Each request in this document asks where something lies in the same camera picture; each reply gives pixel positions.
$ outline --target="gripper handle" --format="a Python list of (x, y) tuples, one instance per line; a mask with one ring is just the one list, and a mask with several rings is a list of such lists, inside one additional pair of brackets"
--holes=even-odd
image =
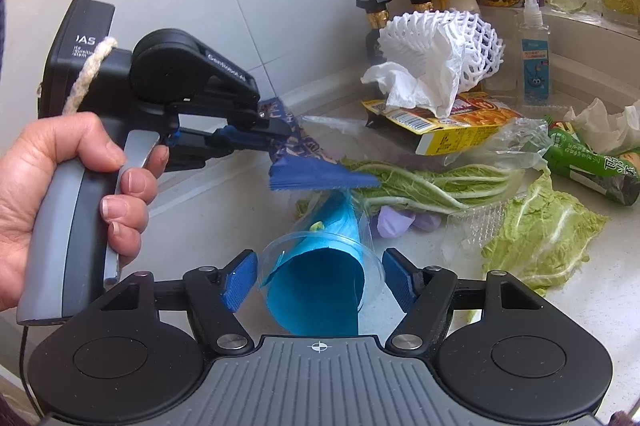
[(117, 174), (88, 170), (78, 158), (58, 165), (33, 226), (20, 325), (65, 322), (117, 283), (118, 256), (107, 243), (100, 201), (120, 193), (122, 174), (143, 167), (159, 139), (157, 132), (131, 130)]

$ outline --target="gray gripper plate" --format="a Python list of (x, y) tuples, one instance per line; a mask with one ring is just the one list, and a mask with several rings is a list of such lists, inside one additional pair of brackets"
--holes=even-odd
[[(47, 422), (58, 422), (53, 419)], [(371, 337), (267, 337), (213, 364), (185, 401), (140, 426), (498, 426), (460, 406), (418, 359)], [(591, 416), (575, 426), (601, 426)]]

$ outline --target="yellow cardboard box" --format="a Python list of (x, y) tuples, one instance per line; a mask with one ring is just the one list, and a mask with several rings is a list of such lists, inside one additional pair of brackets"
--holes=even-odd
[(369, 113), (367, 127), (390, 133), (419, 155), (441, 155), (479, 145), (512, 117), (521, 117), (506, 104), (484, 92), (459, 94), (449, 117), (437, 119), (425, 109), (393, 109), (385, 113), (385, 100), (362, 102)]

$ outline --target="purple glove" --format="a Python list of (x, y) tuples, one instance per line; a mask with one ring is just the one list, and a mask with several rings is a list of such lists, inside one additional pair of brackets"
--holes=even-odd
[(409, 229), (414, 220), (413, 212), (398, 212), (391, 206), (382, 206), (376, 227), (383, 239), (396, 239)]
[(440, 227), (442, 216), (439, 213), (417, 213), (414, 226), (422, 231), (431, 233)]

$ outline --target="spray bottle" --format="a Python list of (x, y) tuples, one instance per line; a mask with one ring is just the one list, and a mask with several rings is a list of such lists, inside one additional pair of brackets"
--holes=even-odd
[(544, 104), (548, 101), (549, 27), (542, 21), (537, 0), (524, 1), (524, 23), (520, 25), (522, 66), (520, 77), (526, 103)]

